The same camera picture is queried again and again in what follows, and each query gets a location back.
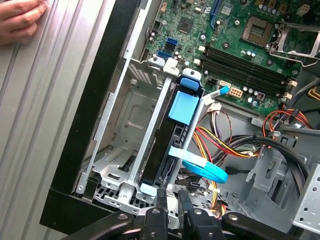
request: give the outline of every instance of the ram slot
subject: ram slot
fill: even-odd
[[[244,86],[248,86],[265,94],[274,95],[275,97],[282,95],[286,90],[286,86],[284,85],[279,86],[278,84],[268,81],[262,83],[259,78],[253,75],[247,74],[236,68],[226,67],[225,65],[210,59],[207,59],[203,63],[203,68],[219,76],[227,77],[236,83],[241,83]]]
[[[233,56],[215,48],[210,47],[209,49],[207,49],[207,57],[212,60],[216,60],[217,62],[227,64],[230,67],[240,69],[244,72],[249,72],[250,74],[255,75],[259,78],[279,83],[280,85],[283,82],[287,81],[287,78],[278,72],[269,70],[253,62],[243,60],[239,57]]]

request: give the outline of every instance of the wire bundle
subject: wire bundle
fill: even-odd
[[[308,95],[309,97],[315,99],[315,100],[320,101],[320,94],[317,93],[317,88],[316,88],[316,87],[310,89],[310,90],[308,91],[308,94],[307,94],[307,95]]]
[[[295,109],[284,109],[284,110],[276,110],[271,112],[265,119],[264,122],[262,124],[262,136],[263,137],[267,137],[267,133],[266,133],[266,124],[269,120],[269,129],[271,132],[275,131],[275,126],[273,126],[273,120],[276,120],[276,124],[278,123],[278,121],[282,121],[281,120],[281,116],[289,116],[289,117],[293,117],[294,119],[296,119],[298,122],[302,123],[303,125],[305,125],[307,128],[312,129],[312,127],[309,124],[308,119],[306,118],[306,116],[301,112],[301,111],[296,111]]]

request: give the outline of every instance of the blue drive bracket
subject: blue drive bracket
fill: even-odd
[[[198,97],[178,91],[168,117],[189,126],[196,111],[198,102]]]
[[[219,184],[225,184],[228,180],[228,174],[224,170],[192,152],[171,146],[168,154],[183,159],[182,164],[186,169],[206,179]]]

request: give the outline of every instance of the wire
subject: wire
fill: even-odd
[[[316,88],[312,88],[308,91],[308,96],[320,101],[320,94],[316,92]]]

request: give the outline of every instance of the human hand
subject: human hand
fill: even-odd
[[[0,46],[31,37],[45,12],[44,0],[10,0],[0,3]]]

